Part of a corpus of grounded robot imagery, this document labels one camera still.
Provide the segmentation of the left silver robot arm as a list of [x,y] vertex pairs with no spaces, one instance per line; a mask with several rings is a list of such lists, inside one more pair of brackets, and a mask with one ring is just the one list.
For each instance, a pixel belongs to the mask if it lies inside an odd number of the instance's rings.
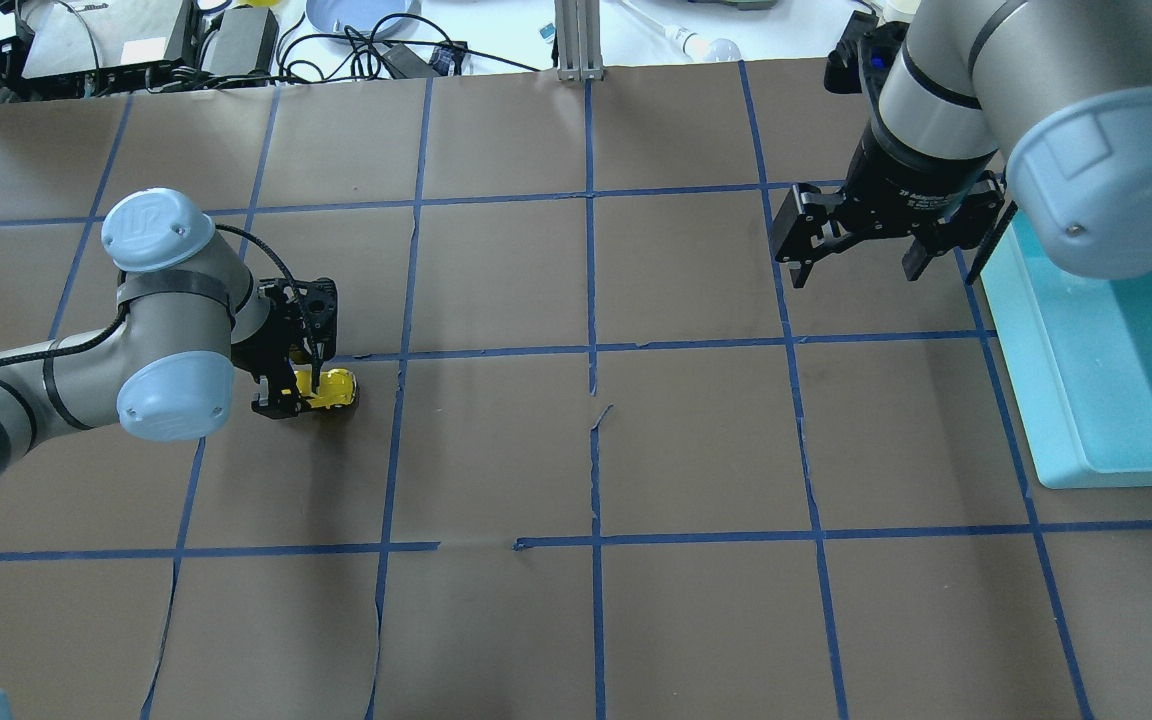
[[116,266],[108,327],[0,353],[0,475],[33,448],[120,425],[146,441],[223,429],[237,372],[270,419],[355,406],[338,353],[338,285],[300,281],[268,243],[217,223],[184,194],[151,188],[106,215]]

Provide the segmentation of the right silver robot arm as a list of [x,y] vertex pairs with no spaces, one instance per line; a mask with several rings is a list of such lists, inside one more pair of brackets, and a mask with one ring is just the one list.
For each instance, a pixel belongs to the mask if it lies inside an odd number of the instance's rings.
[[776,211],[794,287],[829,256],[904,237],[910,281],[972,250],[973,282],[1016,217],[1066,273],[1152,272],[1152,1],[858,12],[823,85],[863,97],[867,123],[836,191],[795,184]]

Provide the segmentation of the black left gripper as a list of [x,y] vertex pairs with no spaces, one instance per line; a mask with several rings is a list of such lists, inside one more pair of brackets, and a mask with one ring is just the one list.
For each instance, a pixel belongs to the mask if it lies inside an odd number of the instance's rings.
[[238,306],[233,364],[257,382],[252,411],[273,420],[306,414],[293,355],[308,355],[310,388],[319,391],[326,361],[338,354],[338,283],[255,281]]

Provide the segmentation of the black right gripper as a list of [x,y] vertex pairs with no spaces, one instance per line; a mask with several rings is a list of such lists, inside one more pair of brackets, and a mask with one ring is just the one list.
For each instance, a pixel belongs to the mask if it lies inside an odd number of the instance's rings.
[[1005,206],[1001,183],[978,158],[933,158],[897,141],[881,120],[869,120],[842,190],[794,183],[774,215],[773,258],[799,290],[817,263],[867,238],[911,236],[901,268],[919,281],[929,265],[955,249],[975,250],[967,283],[973,285],[1018,214]]

